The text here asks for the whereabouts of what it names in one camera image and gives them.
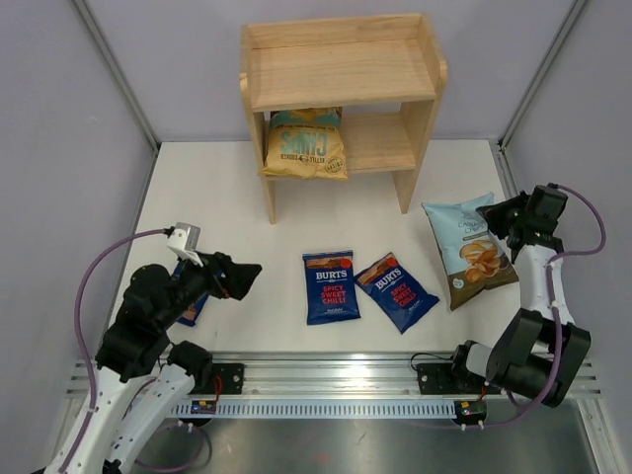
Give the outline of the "light blue cassava chips bag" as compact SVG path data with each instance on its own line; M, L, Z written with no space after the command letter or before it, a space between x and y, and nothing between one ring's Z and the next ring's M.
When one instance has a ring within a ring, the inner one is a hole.
M461 203L422 205L445 270L452 311L484 290L518 281L509 257L478 212L494 201L487 193Z

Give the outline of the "yellow kettle chips bag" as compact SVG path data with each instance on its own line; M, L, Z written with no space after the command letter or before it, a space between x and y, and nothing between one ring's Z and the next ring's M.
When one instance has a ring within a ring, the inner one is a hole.
M274 111L269 125L267 177L346 181L342 108Z

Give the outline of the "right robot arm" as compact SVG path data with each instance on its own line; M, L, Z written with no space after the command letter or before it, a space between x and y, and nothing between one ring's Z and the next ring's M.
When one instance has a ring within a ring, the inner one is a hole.
M567 192L558 184L538 185L529 194L478 207L511 251L520 306L492 347L474 341L457 347L447 374L457 390L490 384L551 408L564 400L592 344L564 296L562 265L570 254L554 232Z

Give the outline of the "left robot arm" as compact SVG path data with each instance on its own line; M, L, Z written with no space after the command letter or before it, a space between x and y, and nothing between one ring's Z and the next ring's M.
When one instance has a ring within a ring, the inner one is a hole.
M243 299L262 271L228 255L199 254L171 275L160 265L132 274L115 323L105 332L91 371L90 393L47 473L126 473L173 407L190 393L221 383L212 355L168 331L200 299Z

